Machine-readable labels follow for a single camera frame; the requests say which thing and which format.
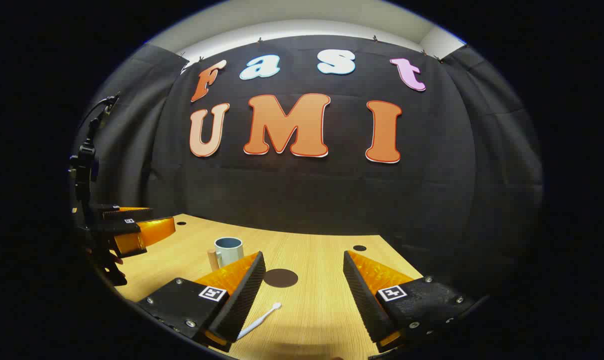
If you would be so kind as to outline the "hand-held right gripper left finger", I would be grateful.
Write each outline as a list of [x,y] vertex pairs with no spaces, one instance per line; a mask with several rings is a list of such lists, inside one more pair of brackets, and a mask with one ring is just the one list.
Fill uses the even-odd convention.
[[156,321],[183,337],[228,353],[237,342],[266,273],[257,251],[191,281],[175,278],[137,301]]

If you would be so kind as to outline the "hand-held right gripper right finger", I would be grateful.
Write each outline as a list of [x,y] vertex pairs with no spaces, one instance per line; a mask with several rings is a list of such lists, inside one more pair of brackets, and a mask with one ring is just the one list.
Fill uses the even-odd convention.
[[431,275],[412,278],[351,250],[344,252],[343,273],[380,353],[429,342],[477,308],[475,298]]

